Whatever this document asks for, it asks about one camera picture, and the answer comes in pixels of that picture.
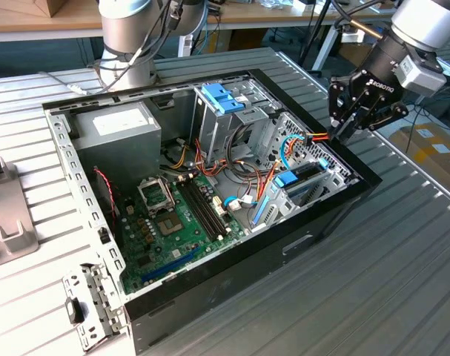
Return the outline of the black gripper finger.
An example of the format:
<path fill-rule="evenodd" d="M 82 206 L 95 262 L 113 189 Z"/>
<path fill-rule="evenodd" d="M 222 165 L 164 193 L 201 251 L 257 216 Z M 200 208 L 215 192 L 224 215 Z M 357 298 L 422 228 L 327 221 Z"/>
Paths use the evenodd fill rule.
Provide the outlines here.
<path fill-rule="evenodd" d="M 373 105 L 362 106 L 356 111 L 353 119 L 339 134 L 339 141 L 344 144 L 356 132 L 375 131 L 406 116 L 408 108 L 402 102 L 389 104 L 380 99 Z"/>
<path fill-rule="evenodd" d="M 370 91 L 367 73 L 334 77 L 328 88 L 330 139 L 349 140 L 356 132 L 370 127 Z"/>

